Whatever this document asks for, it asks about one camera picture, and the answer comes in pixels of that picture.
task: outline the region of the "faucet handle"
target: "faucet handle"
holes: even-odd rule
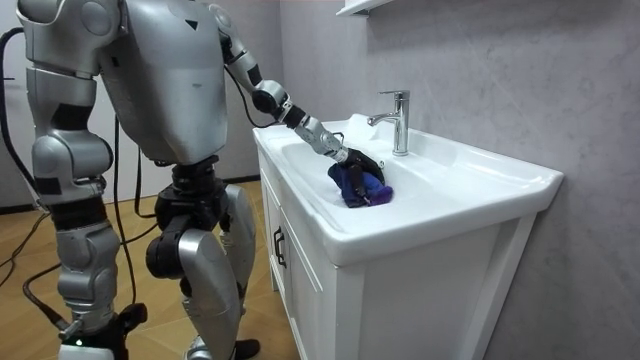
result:
[[[390,90],[390,91],[381,91],[378,94],[393,94],[395,95],[396,101],[409,100],[411,98],[411,91],[409,90]]]

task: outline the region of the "wall shelf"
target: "wall shelf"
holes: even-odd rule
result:
[[[345,6],[338,11],[338,16],[369,16],[371,9],[393,0],[346,0]]]

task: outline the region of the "chrome faucet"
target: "chrome faucet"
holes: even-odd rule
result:
[[[393,155],[407,156],[409,154],[409,98],[411,92],[408,90],[383,91],[380,94],[394,94],[396,110],[389,114],[371,116],[367,120],[369,126],[376,126],[381,121],[395,123],[395,134],[393,137]]]

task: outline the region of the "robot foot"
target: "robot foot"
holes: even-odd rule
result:
[[[236,341],[236,357],[235,360],[246,360],[258,355],[260,352],[260,342],[258,340],[239,340]]]
[[[233,360],[247,360],[258,355],[260,352],[260,342],[258,340],[238,340],[236,341]],[[200,336],[196,337],[189,351],[184,356],[184,360],[214,360],[211,353]]]

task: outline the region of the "white ceramic sink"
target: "white ceramic sink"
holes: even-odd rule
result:
[[[546,209],[562,173],[411,130],[410,154],[391,154],[393,125],[354,115],[328,122],[345,145],[383,162],[391,203],[349,209],[327,175],[334,163],[285,127],[254,130],[261,152],[295,194],[336,265],[363,261]]]

